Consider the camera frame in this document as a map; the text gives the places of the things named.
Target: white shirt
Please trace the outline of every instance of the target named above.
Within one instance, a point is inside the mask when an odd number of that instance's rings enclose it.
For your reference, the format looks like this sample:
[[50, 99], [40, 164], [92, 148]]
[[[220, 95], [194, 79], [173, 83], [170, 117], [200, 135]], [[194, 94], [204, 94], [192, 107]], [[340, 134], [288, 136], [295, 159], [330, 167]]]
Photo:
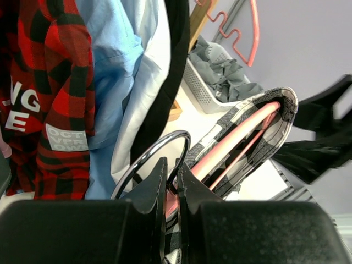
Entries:
[[169, 73], [171, 61], [171, 37], [164, 0], [121, 2], [135, 34], [142, 39], [145, 53], [114, 148], [111, 175], [116, 183], [130, 166], [133, 141]]

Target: black garment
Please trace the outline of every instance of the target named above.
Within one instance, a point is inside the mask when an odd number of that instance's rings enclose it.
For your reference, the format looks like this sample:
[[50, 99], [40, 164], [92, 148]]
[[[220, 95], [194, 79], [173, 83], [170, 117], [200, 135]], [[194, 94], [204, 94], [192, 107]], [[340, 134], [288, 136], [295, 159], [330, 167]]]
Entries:
[[171, 34], [170, 71], [131, 148], [131, 163], [158, 140], [182, 81], [190, 41], [188, 0], [165, 0]]
[[285, 143], [273, 156], [308, 184], [328, 169], [341, 167], [352, 159], [352, 108], [341, 119], [334, 119], [333, 109], [349, 89], [352, 89], [352, 75], [300, 102], [293, 125], [314, 131], [315, 140]]

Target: wooden post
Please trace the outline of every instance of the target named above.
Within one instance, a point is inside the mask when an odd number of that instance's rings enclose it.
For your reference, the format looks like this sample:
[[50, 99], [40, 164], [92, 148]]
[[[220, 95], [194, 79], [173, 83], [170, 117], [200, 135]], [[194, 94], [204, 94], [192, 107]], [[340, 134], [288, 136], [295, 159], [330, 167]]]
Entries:
[[197, 4], [193, 9], [193, 12], [190, 17], [190, 31], [191, 31], [191, 38], [189, 43], [189, 51], [193, 48], [194, 43], [198, 39], [199, 35], [201, 34], [205, 24], [208, 21], [207, 13], [208, 10], [210, 13], [214, 10], [218, 0], [213, 0], [212, 6], [211, 0], [200, 0], [200, 2], [205, 2], [203, 5]]

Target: red plaid shirt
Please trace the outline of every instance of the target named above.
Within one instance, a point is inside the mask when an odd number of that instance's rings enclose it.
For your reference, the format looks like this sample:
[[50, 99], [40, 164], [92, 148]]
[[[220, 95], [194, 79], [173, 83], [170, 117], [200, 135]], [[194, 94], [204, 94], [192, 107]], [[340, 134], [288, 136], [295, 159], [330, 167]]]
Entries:
[[83, 199], [94, 135], [90, 35], [74, 0], [0, 0], [0, 110], [13, 182], [35, 199]]

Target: gray wall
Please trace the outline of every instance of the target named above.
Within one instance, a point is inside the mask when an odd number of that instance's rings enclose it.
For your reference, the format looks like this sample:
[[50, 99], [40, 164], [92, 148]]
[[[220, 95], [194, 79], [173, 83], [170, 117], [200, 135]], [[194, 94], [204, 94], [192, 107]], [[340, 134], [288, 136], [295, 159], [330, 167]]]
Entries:
[[[228, 11], [232, 3], [219, 0], [214, 13], [221, 9]], [[321, 92], [343, 74], [352, 73], [352, 0], [257, 0], [257, 4], [260, 43], [253, 66], [245, 66], [251, 81], [265, 89], [290, 86], [299, 100], [303, 100]], [[208, 22], [202, 36], [211, 41], [219, 24]], [[249, 0], [235, 18], [233, 27], [243, 32], [238, 47], [249, 54], [252, 44]], [[238, 58], [232, 50], [234, 38], [221, 44]], [[351, 102], [352, 91], [338, 103], [339, 115], [349, 109]], [[311, 137], [311, 133], [294, 128], [289, 141]], [[295, 185], [303, 185], [285, 172]], [[349, 163], [329, 171], [308, 188], [327, 212], [352, 213], [351, 174], [352, 163]]]

